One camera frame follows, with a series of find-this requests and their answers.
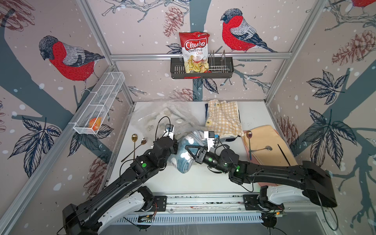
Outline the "teal bear blanket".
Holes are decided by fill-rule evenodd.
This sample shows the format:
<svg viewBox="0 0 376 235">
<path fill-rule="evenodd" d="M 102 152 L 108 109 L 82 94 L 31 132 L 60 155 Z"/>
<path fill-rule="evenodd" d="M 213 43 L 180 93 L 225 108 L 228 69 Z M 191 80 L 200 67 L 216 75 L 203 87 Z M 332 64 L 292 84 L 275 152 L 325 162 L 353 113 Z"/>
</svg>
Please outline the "teal bear blanket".
<svg viewBox="0 0 376 235">
<path fill-rule="evenodd" d="M 185 146 L 207 147 L 207 141 L 204 140 L 204 131 L 195 130 L 189 132 L 178 140 L 177 154 L 171 154 L 168 162 L 181 173 L 187 173 L 195 162 L 194 158 L 185 149 Z"/>
</svg>

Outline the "clear plastic vacuum bag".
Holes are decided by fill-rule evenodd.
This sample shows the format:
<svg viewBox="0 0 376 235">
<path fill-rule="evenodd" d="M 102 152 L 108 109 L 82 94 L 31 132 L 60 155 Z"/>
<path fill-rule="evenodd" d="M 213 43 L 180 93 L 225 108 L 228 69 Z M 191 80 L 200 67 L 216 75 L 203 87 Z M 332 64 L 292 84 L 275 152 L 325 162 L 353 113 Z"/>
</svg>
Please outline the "clear plastic vacuum bag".
<svg viewBox="0 0 376 235">
<path fill-rule="evenodd" d="M 158 100 L 138 102 L 130 124 L 149 140 L 167 134 L 166 126 L 172 125 L 176 139 L 194 131 L 204 132 L 205 107 L 197 102 L 181 100 Z"/>
</svg>

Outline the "light blue bear blanket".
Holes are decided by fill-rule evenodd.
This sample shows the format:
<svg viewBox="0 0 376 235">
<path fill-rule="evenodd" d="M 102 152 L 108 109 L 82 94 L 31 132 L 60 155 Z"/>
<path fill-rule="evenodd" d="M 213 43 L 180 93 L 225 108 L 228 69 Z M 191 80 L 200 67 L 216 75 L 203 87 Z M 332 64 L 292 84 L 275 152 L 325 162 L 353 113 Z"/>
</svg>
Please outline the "light blue bear blanket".
<svg viewBox="0 0 376 235">
<path fill-rule="evenodd" d="M 237 137 L 219 137 L 221 142 L 233 142 L 237 139 Z"/>
</svg>

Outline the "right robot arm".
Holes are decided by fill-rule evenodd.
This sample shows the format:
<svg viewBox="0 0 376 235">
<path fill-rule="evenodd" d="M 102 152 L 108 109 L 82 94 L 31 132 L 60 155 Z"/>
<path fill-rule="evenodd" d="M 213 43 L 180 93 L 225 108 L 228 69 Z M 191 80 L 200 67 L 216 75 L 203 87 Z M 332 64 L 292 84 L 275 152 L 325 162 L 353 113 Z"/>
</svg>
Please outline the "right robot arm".
<svg viewBox="0 0 376 235">
<path fill-rule="evenodd" d="M 227 173 L 229 180 L 237 185 L 263 183 L 258 196 L 250 191 L 251 198 L 244 199 L 247 210 L 283 210 L 285 202 L 296 201 L 310 201 L 326 208 L 338 206 L 330 176 L 312 162 L 293 166 L 259 165 L 239 160 L 239 155 L 230 148 L 224 148 L 219 155 L 202 146 L 187 145 L 185 150 L 197 163 Z"/>
</svg>

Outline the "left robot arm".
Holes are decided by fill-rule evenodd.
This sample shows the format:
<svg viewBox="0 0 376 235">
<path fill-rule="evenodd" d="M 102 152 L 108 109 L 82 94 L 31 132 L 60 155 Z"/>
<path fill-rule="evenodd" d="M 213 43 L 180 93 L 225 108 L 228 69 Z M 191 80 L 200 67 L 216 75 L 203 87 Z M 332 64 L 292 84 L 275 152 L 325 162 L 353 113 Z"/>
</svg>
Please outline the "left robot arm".
<svg viewBox="0 0 376 235">
<path fill-rule="evenodd" d="M 161 137 L 152 149 L 138 156 L 120 177 L 93 198 L 81 204 L 70 204 L 63 213 L 63 229 L 67 235 L 97 235 L 104 226 L 100 218 L 129 192 L 158 174 L 169 156 L 176 154 L 177 140 Z"/>
</svg>

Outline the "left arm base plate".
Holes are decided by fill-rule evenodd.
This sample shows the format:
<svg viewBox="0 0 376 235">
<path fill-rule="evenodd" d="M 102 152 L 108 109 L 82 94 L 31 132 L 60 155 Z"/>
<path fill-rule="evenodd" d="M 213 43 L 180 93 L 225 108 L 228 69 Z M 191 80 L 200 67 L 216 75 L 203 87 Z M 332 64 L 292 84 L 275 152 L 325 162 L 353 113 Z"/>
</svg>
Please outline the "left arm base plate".
<svg viewBox="0 0 376 235">
<path fill-rule="evenodd" d="M 154 196 L 153 202 L 150 204 L 147 212 L 165 212 L 167 205 L 167 196 L 165 195 L 158 195 Z"/>
</svg>

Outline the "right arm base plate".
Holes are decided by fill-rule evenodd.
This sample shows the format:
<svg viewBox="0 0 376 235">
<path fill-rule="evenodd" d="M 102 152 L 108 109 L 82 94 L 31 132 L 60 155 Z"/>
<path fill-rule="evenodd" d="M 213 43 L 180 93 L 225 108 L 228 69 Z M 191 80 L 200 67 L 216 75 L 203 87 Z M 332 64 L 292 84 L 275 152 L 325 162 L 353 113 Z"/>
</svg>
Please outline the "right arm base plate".
<svg viewBox="0 0 376 235">
<path fill-rule="evenodd" d="M 243 204 L 247 211 L 261 211 L 261 212 L 269 212 L 269 211 L 277 211 L 277 210 L 284 210 L 285 207 L 283 204 L 277 205 L 267 200 L 267 197 L 261 197 L 258 194 L 244 194 L 243 196 Z"/>
</svg>

